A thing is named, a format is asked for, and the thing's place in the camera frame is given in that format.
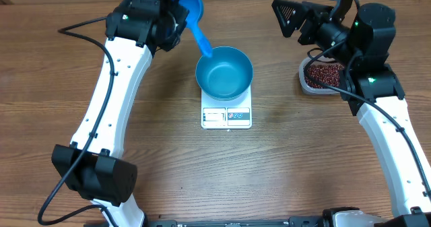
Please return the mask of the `blue plastic scoop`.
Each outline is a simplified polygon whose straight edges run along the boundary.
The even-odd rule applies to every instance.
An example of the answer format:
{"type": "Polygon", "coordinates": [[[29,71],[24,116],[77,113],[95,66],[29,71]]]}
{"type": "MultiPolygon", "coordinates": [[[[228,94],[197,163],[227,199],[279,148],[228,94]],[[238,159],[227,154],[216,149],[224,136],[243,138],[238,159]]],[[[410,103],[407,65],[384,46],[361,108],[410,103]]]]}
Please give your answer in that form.
{"type": "Polygon", "coordinates": [[[201,54],[204,57],[212,57],[213,53],[212,53],[211,44],[198,26],[198,23],[201,20],[204,12],[203,1],[202,0],[178,0],[178,1],[180,5],[182,5],[189,11],[189,14],[186,17],[186,23],[187,23],[186,27],[193,34],[195,41],[197,43],[197,46],[201,51],[201,54]]]}

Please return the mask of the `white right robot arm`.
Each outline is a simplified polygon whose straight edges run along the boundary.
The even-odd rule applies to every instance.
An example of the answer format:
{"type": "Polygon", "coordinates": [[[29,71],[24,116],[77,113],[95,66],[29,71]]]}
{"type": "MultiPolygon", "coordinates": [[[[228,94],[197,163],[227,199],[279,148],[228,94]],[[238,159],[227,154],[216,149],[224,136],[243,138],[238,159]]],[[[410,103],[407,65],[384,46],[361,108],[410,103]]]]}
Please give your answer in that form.
{"type": "Polygon", "coordinates": [[[429,226],[430,164],[413,130],[405,92],[387,63],[395,12],[381,3],[335,0],[336,5],[274,0],[282,34],[300,31],[327,62],[343,65],[335,87],[369,136],[383,170],[393,218],[352,207],[326,209],[321,226],[429,226]]]}

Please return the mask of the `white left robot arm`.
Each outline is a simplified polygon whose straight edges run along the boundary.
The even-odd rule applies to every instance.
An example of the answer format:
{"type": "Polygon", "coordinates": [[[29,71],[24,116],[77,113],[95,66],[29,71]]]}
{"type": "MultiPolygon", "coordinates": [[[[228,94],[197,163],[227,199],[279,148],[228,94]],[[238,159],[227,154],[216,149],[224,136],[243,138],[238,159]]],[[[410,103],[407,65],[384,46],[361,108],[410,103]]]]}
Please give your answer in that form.
{"type": "Polygon", "coordinates": [[[123,160],[127,121],[139,85],[158,50],[169,51],[187,24],[180,0],[123,0],[103,17],[104,64],[81,125],[51,160],[60,185],[99,209],[106,226],[144,226],[133,196],[136,165],[123,160]]]}

